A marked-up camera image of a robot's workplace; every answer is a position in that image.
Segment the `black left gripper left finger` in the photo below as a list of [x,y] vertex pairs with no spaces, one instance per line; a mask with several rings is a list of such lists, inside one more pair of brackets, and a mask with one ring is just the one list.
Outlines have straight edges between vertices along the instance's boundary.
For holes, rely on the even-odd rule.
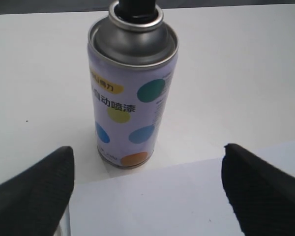
[[0,184],[0,236],[52,236],[75,184],[72,147],[63,146]]

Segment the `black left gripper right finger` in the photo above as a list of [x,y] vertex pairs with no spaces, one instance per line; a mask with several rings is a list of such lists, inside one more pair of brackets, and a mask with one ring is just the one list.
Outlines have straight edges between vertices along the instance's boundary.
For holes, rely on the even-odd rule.
[[295,177],[228,144],[221,180],[244,235],[295,236]]

